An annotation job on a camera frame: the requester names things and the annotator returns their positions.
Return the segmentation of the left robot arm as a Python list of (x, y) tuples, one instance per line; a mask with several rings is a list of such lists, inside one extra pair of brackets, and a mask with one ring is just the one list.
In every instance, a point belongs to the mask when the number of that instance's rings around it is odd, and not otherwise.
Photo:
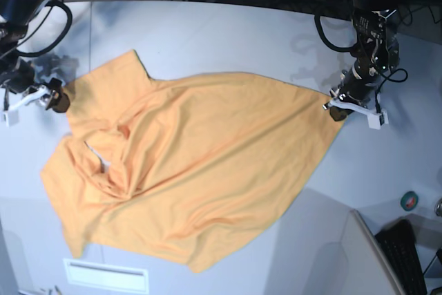
[(399, 68), (397, 28), (390, 19), (398, 0), (352, 0), (352, 24), (356, 43), (350, 53), (355, 62), (343, 70), (339, 85), (330, 89), (324, 105), (331, 118), (340, 122), (351, 113), (372, 114), (376, 125), (387, 122), (381, 108), (381, 89), (386, 82), (403, 83), (408, 72)]

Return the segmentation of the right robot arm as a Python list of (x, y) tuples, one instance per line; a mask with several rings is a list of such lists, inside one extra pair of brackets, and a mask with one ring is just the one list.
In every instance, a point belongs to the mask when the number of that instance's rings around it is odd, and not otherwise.
[[(33, 53), (18, 50), (33, 34), (28, 34), (29, 23), (40, 11), (59, 8), (66, 14), (66, 23), (59, 36), (49, 45)], [(13, 110), (8, 94), (24, 94), (27, 104), (39, 101), (45, 109), (65, 113), (70, 100), (63, 92), (62, 82), (52, 78), (48, 83), (35, 81), (35, 70), (25, 58), (39, 57), (49, 53), (67, 35), (73, 23), (73, 14), (62, 0), (1, 0), (1, 87), (5, 89), (3, 112)]]

